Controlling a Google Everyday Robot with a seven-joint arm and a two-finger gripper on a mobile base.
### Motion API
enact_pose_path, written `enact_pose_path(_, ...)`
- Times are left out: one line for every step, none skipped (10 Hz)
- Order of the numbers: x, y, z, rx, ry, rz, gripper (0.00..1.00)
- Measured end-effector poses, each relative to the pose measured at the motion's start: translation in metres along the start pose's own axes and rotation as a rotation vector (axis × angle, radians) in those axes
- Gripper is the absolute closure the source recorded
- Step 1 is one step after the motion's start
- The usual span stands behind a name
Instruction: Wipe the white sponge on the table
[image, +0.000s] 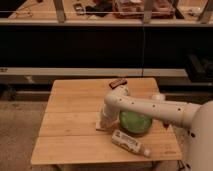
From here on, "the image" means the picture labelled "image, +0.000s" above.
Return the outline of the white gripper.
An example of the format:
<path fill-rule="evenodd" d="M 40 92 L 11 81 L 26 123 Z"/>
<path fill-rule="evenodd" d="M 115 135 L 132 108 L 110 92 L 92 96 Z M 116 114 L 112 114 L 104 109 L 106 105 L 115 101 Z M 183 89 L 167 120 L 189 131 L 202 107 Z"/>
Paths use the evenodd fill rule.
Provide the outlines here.
<path fill-rule="evenodd" d="M 113 125 L 113 123 L 117 120 L 118 114 L 119 114 L 118 109 L 105 105 L 101 110 L 100 114 L 100 126 L 103 129 L 110 128 Z"/>

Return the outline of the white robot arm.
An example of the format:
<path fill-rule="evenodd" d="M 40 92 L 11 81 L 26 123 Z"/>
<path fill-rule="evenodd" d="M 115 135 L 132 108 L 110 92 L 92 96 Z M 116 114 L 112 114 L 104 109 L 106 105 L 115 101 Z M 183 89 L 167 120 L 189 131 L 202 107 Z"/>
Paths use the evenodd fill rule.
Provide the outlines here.
<path fill-rule="evenodd" d="M 213 171 L 213 100 L 202 105 L 131 97 L 118 86 L 104 98 L 100 126 L 109 128 L 121 111 L 132 111 L 190 131 L 186 171 Z"/>

